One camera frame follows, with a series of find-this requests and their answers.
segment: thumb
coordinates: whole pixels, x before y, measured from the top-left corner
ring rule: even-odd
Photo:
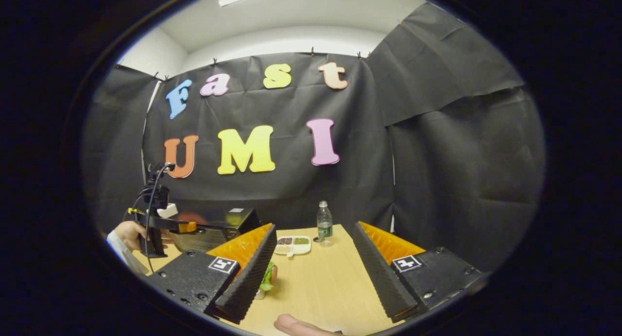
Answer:
[[[134,221],[132,223],[133,223],[134,230],[136,230],[136,232],[140,234],[140,236],[142,236],[143,238],[147,238],[146,228]]]

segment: person's arm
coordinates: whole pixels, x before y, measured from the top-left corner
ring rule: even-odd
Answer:
[[[134,221],[125,221],[108,234],[106,241],[131,271],[137,274],[147,274],[149,269],[140,263],[130,250],[140,249],[138,235],[144,238],[146,235],[145,228]]]

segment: white sleeve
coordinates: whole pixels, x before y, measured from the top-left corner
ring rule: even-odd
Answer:
[[[125,244],[123,244],[121,239],[117,236],[117,234],[115,234],[114,230],[108,234],[106,241],[120,260],[122,260],[131,271],[142,274],[147,274],[149,272],[149,269],[140,263],[140,261],[134,257],[132,252],[127,249]]]

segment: yellow clip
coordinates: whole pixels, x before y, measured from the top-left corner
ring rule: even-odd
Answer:
[[[141,210],[137,209],[137,208],[127,208],[127,214],[132,214],[132,212],[137,212],[140,214],[144,214]]]

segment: blue letter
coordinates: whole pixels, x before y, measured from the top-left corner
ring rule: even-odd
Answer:
[[[169,104],[171,104],[171,119],[174,119],[186,108],[186,104],[182,103],[182,101],[188,99],[188,89],[186,89],[186,87],[190,87],[191,84],[192,81],[187,79],[166,95],[166,99],[168,99]]]

